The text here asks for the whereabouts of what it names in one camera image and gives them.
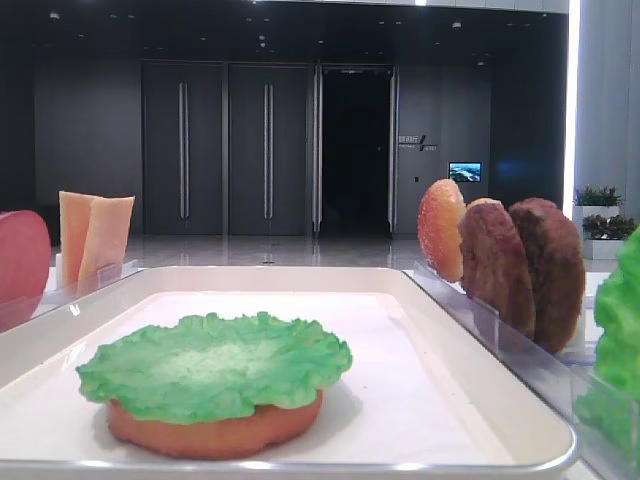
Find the red tomato slice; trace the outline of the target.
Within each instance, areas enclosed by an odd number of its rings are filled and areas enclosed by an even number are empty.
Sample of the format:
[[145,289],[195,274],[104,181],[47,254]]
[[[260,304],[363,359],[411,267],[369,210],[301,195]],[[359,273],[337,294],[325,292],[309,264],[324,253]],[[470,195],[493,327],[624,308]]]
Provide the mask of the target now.
[[44,292],[51,257],[48,228],[34,211],[1,214],[1,302]]

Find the brown meat patty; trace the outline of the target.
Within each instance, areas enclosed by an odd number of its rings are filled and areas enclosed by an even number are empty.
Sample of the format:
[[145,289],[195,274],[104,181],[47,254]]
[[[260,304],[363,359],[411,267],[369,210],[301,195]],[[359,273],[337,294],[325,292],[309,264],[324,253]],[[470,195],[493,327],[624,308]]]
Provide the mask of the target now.
[[585,292],[582,244],[575,224],[542,198],[513,204],[509,214],[528,259],[536,320],[534,341],[551,354],[573,337]]
[[503,322],[532,338],[536,309],[528,260],[510,215],[499,203],[477,204],[467,209],[458,231],[467,296],[493,307]]

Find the green lettuce leaf on bun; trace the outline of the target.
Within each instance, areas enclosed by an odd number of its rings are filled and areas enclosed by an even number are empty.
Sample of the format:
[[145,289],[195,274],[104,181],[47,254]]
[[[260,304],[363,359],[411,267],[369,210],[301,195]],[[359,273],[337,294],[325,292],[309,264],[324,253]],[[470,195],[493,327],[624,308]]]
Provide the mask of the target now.
[[209,313],[101,345],[76,371],[91,402],[116,400],[138,420],[187,425],[247,417],[262,405],[306,406],[352,361],[348,344],[316,320]]

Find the right orange cheese slice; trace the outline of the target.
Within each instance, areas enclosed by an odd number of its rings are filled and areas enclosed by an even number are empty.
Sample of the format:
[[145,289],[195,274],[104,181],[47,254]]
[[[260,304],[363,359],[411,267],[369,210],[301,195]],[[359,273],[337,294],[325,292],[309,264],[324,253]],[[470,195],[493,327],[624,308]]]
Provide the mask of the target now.
[[89,225],[78,280],[124,259],[135,197],[97,197],[90,204]]

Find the orange cheese slice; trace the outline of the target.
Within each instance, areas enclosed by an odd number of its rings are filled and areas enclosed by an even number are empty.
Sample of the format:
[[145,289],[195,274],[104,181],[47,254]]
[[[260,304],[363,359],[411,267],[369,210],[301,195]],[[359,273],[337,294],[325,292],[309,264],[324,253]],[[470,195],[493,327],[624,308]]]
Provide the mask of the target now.
[[90,204],[89,225],[78,280],[124,259],[135,197],[97,197]]
[[68,286],[78,280],[95,195],[60,191],[61,279]]

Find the rear brown meat patty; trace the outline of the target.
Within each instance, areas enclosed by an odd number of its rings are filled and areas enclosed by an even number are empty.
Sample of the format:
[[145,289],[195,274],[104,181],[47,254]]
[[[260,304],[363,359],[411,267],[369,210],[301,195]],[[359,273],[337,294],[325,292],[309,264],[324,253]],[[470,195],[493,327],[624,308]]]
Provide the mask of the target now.
[[551,354],[573,337],[585,292],[582,244],[575,224],[542,198],[513,204],[509,214],[528,259],[536,320],[534,341]]

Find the sesame top bun slice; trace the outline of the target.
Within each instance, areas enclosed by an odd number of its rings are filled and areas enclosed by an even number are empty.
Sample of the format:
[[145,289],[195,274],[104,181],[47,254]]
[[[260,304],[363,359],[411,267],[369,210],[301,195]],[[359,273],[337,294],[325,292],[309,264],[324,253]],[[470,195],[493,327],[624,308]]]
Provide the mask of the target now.
[[458,224],[466,205],[457,184],[450,179],[434,182],[419,206],[417,236],[427,263],[446,281],[462,277],[463,259]]

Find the double door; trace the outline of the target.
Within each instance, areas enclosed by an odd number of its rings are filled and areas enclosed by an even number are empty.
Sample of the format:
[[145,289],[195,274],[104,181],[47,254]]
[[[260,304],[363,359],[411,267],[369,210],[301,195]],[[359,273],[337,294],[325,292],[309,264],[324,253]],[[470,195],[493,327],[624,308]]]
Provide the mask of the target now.
[[143,80],[145,232],[219,235],[223,68],[147,63]]
[[230,233],[305,234],[307,69],[233,65],[229,87]]

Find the white rectangular tray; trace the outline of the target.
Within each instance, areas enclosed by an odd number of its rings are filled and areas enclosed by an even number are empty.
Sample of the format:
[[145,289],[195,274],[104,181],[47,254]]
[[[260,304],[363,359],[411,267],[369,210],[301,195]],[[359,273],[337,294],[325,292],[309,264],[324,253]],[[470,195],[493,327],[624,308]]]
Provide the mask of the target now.
[[[159,457],[117,441],[78,391],[96,348],[189,314],[317,320],[351,369],[301,437],[238,462]],[[5,479],[559,479],[572,426],[411,277],[385,268],[163,267],[1,337]]]

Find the left double door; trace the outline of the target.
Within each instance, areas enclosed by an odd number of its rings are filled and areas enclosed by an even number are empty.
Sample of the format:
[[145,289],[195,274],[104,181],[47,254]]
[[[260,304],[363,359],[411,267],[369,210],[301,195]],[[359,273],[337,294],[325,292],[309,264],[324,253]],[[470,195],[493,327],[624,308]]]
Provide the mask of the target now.
[[143,80],[145,232],[219,235],[223,68],[147,63]]

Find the orange bottom bun slice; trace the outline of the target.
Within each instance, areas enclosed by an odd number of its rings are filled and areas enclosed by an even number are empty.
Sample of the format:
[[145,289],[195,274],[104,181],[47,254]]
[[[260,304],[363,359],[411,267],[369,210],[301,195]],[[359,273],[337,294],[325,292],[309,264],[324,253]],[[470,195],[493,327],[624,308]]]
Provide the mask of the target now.
[[173,424],[138,420],[115,400],[108,403],[107,422],[119,440],[179,459],[246,458],[305,433],[317,419],[323,402],[316,399],[296,409],[261,405],[251,416],[217,422]]

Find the white planter with plants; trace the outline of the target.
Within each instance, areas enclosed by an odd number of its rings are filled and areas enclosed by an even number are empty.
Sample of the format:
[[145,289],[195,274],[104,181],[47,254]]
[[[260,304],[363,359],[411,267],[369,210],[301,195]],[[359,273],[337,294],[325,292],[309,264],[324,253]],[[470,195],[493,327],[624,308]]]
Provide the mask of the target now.
[[638,223],[622,214],[622,196],[615,186],[586,185],[575,190],[573,219],[589,260],[613,260]]

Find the right clear acrylic rack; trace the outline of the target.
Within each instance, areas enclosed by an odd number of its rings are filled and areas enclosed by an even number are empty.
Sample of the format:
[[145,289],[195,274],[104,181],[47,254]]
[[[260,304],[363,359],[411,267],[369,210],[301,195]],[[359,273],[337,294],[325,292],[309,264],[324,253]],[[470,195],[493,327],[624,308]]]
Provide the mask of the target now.
[[639,477],[639,403],[596,375],[589,343],[551,355],[434,270],[416,263],[407,274],[576,428],[582,459],[600,478]]

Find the clear acrylic rack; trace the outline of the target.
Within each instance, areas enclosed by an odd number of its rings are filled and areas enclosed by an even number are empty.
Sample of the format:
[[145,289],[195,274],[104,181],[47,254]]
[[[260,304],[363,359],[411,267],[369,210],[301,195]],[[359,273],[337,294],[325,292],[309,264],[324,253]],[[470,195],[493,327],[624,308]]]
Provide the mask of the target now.
[[416,263],[407,274],[576,428],[582,459],[600,478],[639,477],[639,403],[596,375],[589,343],[551,355],[434,270]]
[[118,263],[100,269],[94,276],[66,287],[32,297],[12,300],[1,305],[1,332],[7,332],[19,325],[63,305],[74,303],[80,298],[114,284],[140,268],[137,260]]

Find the small wall display screen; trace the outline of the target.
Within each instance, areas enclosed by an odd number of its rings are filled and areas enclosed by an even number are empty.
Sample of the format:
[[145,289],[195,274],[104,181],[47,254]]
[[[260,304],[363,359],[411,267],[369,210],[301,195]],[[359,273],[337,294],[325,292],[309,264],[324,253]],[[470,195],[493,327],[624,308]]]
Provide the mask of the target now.
[[482,179],[480,162],[450,162],[449,178],[457,183],[477,183]]

